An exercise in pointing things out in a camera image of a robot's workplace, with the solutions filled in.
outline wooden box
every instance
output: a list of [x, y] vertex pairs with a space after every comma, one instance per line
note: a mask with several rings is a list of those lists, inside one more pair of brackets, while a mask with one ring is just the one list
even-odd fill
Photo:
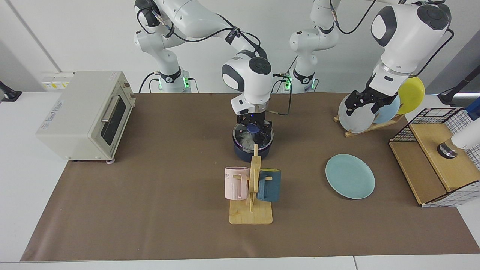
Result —
[[464, 109], [425, 109], [390, 140], [422, 207], [456, 207], [480, 197], [480, 146], [445, 159], [437, 146], [471, 123]]

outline wooden base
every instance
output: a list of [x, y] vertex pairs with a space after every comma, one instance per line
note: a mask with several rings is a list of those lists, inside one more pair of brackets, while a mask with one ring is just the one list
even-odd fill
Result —
[[[388, 122], [385, 122], [385, 123], [382, 123], [382, 124], [372, 124], [366, 131], [361, 132], [361, 133], [352, 133], [351, 131], [347, 131], [347, 132], [345, 132], [345, 137], [348, 138], [348, 137], [356, 136], [356, 135], [363, 134], [363, 133], [366, 133], [366, 132], [369, 132], [369, 131], [372, 131], [372, 130], [376, 130], [376, 129], [379, 129], [379, 128], [383, 128], [383, 127], [386, 127], [386, 126], [396, 124], [400, 119], [402, 119], [403, 116], [404, 116], [404, 114], [397, 114], [394, 118], [392, 118], [392, 120], [390, 120]], [[335, 121], [335, 122], [340, 121], [338, 115], [333, 118], [333, 121]]]
[[[250, 205], [253, 205], [253, 211], [250, 212]], [[272, 224], [272, 203], [255, 200], [254, 204], [249, 204], [248, 200], [230, 201], [230, 224]]]

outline mug rack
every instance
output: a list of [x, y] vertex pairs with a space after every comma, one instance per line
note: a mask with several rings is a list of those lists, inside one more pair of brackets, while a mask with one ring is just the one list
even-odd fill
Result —
[[[247, 178], [249, 195], [246, 200], [230, 201], [230, 224], [257, 225], [273, 222], [272, 203], [256, 199], [261, 167], [262, 157], [258, 155], [256, 144], [250, 165], [250, 177]], [[266, 177], [265, 180], [272, 180], [272, 177]]]

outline yellow plate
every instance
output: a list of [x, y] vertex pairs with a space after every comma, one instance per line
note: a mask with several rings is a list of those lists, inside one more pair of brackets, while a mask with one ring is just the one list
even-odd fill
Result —
[[398, 114], [405, 114], [416, 109], [425, 96], [425, 86], [418, 77], [408, 78], [398, 89], [400, 109]]

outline mug handle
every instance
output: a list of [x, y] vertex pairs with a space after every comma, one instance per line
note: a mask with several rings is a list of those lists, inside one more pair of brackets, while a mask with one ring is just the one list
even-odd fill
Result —
[[240, 196], [239, 199], [247, 198], [248, 196], [248, 189], [247, 189], [247, 175], [243, 173], [239, 173], [240, 175]]

